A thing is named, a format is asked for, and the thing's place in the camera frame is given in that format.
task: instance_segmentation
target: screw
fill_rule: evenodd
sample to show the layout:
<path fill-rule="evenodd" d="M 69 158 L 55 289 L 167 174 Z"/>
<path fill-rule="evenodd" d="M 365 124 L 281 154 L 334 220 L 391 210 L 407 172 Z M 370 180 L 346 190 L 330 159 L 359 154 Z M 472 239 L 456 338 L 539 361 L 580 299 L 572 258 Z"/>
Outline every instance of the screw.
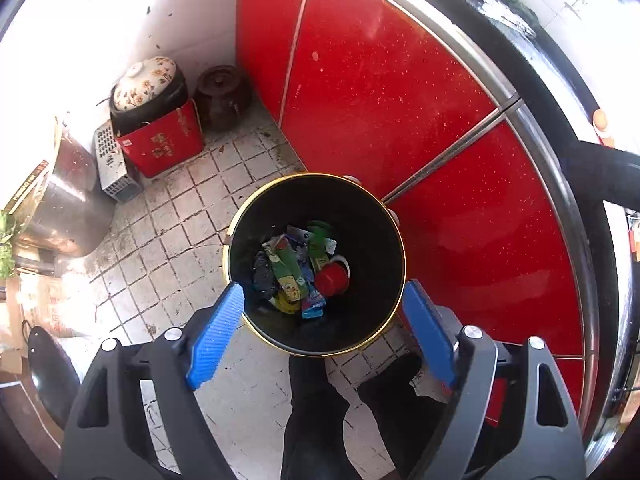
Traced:
<path fill-rule="evenodd" d="M 167 341 L 178 341 L 178 339 L 180 339 L 182 337 L 182 330 L 180 330 L 178 327 L 173 327 L 168 329 L 165 333 L 164 333 L 164 338 Z"/>
<path fill-rule="evenodd" d="M 545 347 L 545 342 L 542 341 L 537 335 L 532 335 L 529 338 L 529 345 L 536 350 L 542 350 Z"/>
<path fill-rule="evenodd" d="M 102 342 L 100 348 L 102 348 L 105 352 L 111 352 L 111 350 L 115 349 L 116 346 L 118 346 L 118 342 L 113 337 L 110 337 Z"/>
<path fill-rule="evenodd" d="M 464 327 L 465 335 L 471 339 L 480 339 L 482 337 L 482 330 L 477 326 L 467 325 Z"/>

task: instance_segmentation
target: floral lid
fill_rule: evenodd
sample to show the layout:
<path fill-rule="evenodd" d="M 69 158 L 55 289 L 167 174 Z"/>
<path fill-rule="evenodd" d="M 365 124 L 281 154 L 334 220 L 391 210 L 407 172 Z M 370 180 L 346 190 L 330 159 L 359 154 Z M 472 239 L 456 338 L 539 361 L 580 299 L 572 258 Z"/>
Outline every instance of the floral lid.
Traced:
<path fill-rule="evenodd" d="M 175 75 L 175 61 L 155 56 L 129 67 L 113 91 L 116 110 L 124 112 L 151 101 L 162 93 Z"/>

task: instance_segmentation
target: white wall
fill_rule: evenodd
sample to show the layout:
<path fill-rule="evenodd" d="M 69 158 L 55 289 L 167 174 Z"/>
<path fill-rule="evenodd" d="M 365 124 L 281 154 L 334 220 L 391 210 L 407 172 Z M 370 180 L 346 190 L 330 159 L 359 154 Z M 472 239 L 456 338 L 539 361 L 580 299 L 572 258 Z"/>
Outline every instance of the white wall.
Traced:
<path fill-rule="evenodd" d="M 235 30 L 236 0 L 26 0 L 0 43 L 0 208 L 47 155 L 56 113 L 89 146 L 107 118 L 96 104 L 132 63 L 170 56 L 193 92 L 234 62 Z"/>
<path fill-rule="evenodd" d="M 617 0 L 522 0 L 607 113 L 616 147 L 640 153 L 640 6 Z"/>

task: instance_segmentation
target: metal bucket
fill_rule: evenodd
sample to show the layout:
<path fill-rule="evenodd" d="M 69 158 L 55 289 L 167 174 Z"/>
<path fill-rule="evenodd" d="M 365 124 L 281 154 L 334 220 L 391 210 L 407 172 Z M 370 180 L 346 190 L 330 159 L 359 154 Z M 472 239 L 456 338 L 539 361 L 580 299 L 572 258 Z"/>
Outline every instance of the metal bucket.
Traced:
<path fill-rule="evenodd" d="M 327 299 L 324 316 L 302 319 L 259 299 L 252 285 L 254 257 L 288 224 L 323 220 L 334 228 L 337 253 L 351 267 L 348 290 Z M 270 182 L 236 213 L 223 247 L 227 282 L 244 288 L 244 319 L 267 343 L 290 354 L 324 357 L 372 341 L 400 303 L 406 275 L 404 246 L 392 213 L 362 186 L 341 176 L 298 173 Z"/>

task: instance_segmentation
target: red box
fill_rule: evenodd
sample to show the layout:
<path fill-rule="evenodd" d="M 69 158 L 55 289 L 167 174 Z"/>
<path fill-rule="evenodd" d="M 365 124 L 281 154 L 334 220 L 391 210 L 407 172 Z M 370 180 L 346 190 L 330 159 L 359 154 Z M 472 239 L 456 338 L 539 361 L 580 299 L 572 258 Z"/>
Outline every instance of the red box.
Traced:
<path fill-rule="evenodd" d="M 135 132 L 118 137 L 118 143 L 147 178 L 200 153 L 204 141 L 193 100 Z"/>

